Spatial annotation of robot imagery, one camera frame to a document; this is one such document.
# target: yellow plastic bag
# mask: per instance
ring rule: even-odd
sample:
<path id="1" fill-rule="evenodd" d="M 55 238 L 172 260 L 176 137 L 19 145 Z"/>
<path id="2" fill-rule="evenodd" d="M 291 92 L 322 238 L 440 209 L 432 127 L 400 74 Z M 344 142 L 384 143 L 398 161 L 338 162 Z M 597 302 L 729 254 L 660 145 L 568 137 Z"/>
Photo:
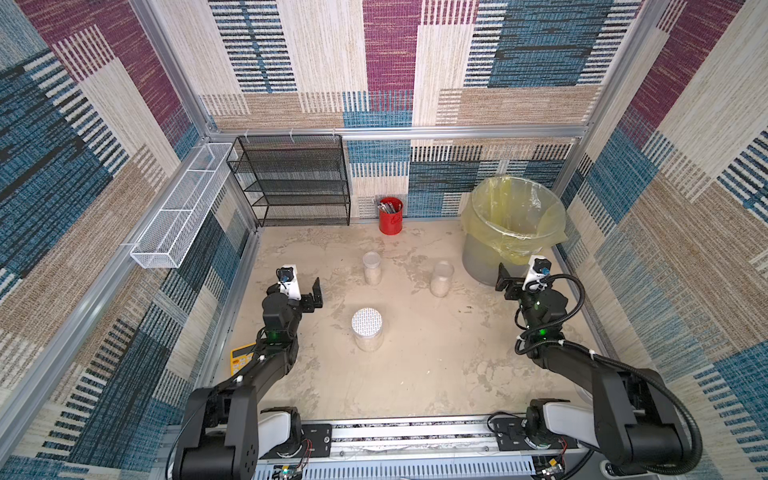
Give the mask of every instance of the yellow plastic bag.
<path id="1" fill-rule="evenodd" d="M 462 225 L 504 261 L 517 265 L 567 239 L 560 199 L 544 185 L 518 177 L 483 180 L 470 194 Z"/>

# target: white metal basket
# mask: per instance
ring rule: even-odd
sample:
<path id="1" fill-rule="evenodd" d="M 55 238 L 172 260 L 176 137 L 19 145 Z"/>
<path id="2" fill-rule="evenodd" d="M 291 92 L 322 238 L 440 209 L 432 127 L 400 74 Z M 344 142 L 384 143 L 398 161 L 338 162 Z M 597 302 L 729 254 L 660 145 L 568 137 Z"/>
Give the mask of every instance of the white metal basket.
<path id="1" fill-rule="evenodd" d="M 178 268 L 235 161 L 232 144 L 207 144 L 184 172 L 163 207 L 131 250 L 143 268 Z"/>

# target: black metal shelf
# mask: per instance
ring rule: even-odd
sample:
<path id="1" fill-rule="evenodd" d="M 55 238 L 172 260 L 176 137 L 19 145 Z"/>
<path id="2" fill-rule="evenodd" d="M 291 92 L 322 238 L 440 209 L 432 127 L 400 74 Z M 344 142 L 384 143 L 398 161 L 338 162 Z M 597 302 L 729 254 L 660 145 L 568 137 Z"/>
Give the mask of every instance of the black metal shelf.
<path id="1" fill-rule="evenodd" d="M 349 181 L 339 135 L 238 137 L 234 150 L 238 158 L 229 166 L 240 174 L 240 187 L 263 194 L 251 205 L 262 227 L 349 225 Z M 243 184 L 247 178 L 249 184 Z"/>
<path id="2" fill-rule="evenodd" d="M 262 227 L 312 227 L 323 225 L 349 225 L 344 218 L 318 218 L 309 222 L 306 218 L 265 218 Z"/>
<path id="3" fill-rule="evenodd" d="M 349 191 L 346 180 L 256 180 L 246 192 L 292 195 L 344 195 Z"/>
<path id="4" fill-rule="evenodd" d="M 294 205 L 298 207 L 308 205 L 343 205 L 348 203 L 349 199 L 344 195 L 287 194 L 261 197 L 251 207 L 268 207 L 269 205 Z"/>

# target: stained floor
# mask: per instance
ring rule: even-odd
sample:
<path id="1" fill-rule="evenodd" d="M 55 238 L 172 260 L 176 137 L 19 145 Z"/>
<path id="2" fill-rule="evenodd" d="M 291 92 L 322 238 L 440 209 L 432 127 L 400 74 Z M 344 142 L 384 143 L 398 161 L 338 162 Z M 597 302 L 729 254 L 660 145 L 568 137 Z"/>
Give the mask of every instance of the stained floor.
<path id="1" fill-rule="evenodd" d="M 260 408 L 296 406 L 305 419 L 354 419 L 521 412 L 531 399 L 543 397 L 584 404 L 573 383 L 515 355 L 516 303 L 464 271 L 464 236 L 458 220 L 406 222 L 394 237 L 380 233 L 375 223 L 266 228 L 225 353 L 253 342 L 263 326 L 264 292 L 285 263 L 297 265 L 302 293 L 320 278 L 325 306 L 304 315 L 296 365 Z M 362 255 L 371 250 L 382 256 L 378 286 L 363 278 Z M 543 252 L 558 273 L 550 253 Z M 444 298 L 429 292 L 439 260 L 455 267 Z M 555 285 L 573 306 L 565 281 Z M 351 331 L 354 312 L 367 306 L 384 319 L 386 337 L 373 353 L 359 350 Z M 568 320 L 564 333 L 597 349 L 581 314 Z M 228 376 L 227 357 L 217 381 Z"/>

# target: red pen holder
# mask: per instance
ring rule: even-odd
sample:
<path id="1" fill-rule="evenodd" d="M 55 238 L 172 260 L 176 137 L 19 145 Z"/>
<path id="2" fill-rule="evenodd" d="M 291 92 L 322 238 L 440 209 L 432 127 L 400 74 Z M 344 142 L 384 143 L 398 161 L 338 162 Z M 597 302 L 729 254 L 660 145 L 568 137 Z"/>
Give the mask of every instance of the red pen holder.
<path id="1" fill-rule="evenodd" d="M 382 204 L 392 204 L 396 214 L 388 214 L 379 210 L 379 230 L 386 235 L 396 235 L 402 230 L 402 202 L 395 197 L 381 199 Z"/>

